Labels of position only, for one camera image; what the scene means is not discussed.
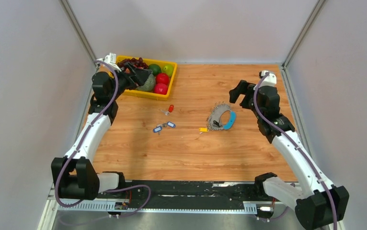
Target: green apple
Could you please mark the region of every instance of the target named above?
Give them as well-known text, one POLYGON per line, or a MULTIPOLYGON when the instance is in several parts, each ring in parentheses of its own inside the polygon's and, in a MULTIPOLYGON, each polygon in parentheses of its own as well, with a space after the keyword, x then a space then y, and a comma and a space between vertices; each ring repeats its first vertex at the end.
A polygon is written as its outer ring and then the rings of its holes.
POLYGON ((162 68, 162 72, 167 74, 168 77, 172 77, 172 73, 173 73, 173 66, 170 64, 166 64, 164 66, 164 68, 162 68))

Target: metal frame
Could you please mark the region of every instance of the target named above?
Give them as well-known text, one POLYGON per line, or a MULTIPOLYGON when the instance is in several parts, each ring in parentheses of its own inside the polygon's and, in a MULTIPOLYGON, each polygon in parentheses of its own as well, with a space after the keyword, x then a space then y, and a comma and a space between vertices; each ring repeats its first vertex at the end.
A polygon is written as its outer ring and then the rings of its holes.
POLYGON ((319 15, 319 13, 320 13, 322 7, 324 6, 324 4, 326 3, 326 1, 327 0, 318 0, 316 2, 315 7, 313 8, 312 12, 310 13, 310 15, 309 15, 308 19, 306 20, 305 24, 303 25, 302 30, 300 31, 294 45, 292 46, 292 48, 289 51, 287 57, 285 58, 285 61, 282 65, 284 68, 288 67, 288 65, 291 62, 292 58, 294 57, 297 49, 299 48, 299 45, 302 43, 303 38, 305 37, 306 33, 308 32, 308 30, 312 26, 313 22, 315 21, 315 19, 319 15))
POLYGON ((47 199, 44 207, 43 214, 41 215, 40 223, 38 224, 38 230, 52 230, 52 226, 55 222, 55 216, 57 215, 59 204, 55 199, 47 199))
POLYGON ((71 22, 73 28, 75 29, 76 34, 78 35, 80 42, 82 43, 83 47, 85 48, 86 52, 88 53, 89 57, 91 58, 92 62, 97 59, 91 45, 88 42, 88 39, 86 38, 85 34, 83 33, 83 30, 81 26, 79 25, 78 20, 76 19, 76 16, 72 10, 72 7, 70 6, 68 0, 59 0, 59 2, 62 5, 62 8, 64 9, 64 12, 69 18, 69 21, 71 22))

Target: lime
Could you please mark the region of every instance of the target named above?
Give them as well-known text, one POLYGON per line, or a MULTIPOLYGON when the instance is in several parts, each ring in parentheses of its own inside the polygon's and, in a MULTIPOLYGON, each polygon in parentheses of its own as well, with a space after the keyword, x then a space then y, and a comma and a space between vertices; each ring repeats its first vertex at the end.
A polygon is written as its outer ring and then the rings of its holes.
POLYGON ((154 76, 157 76, 159 73, 161 73, 161 67, 157 64, 151 64, 148 66, 148 69, 152 70, 152 74, 154 76))

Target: metal bracket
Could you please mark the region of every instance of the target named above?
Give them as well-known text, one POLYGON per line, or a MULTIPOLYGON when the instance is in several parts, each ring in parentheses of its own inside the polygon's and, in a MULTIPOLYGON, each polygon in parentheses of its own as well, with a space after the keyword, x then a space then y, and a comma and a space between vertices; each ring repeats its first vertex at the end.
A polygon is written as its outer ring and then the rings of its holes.
MULTIPOLYGON (((74 200, 62 199, 64 203, 73 203, 74 200)), ((73 207, 58 207, 58 210, 66 211, 98 211, 98 212, 132 212, 136 208, 116 209, 116 202, 124 199, 95 199, 84 200, 73 207)), ((152 213, 197 213, 197 214, 257 214, 257 205, 249 201, 243 201, 244 209, 170 209, 170 208, 143 208, 138 212, 152 213)))

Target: red apple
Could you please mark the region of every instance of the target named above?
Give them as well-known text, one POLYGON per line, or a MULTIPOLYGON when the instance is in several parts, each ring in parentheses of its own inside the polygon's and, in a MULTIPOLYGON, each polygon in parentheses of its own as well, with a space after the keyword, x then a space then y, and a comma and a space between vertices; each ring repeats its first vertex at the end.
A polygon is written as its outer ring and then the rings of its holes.
POLYGON ((162 84, 166 84, 168 85, 168 83, 170 83, 170 78, 168 77, 168 75, 166 73, 159 73, 156 77, 155 77, 155 82, 158 83, 162 83, 162 84))
POLYGON ((168 92, 168 85, 163 84, 163 83, 158 83, 155 85, 154 93, 166 95, 167 92, 168 92))

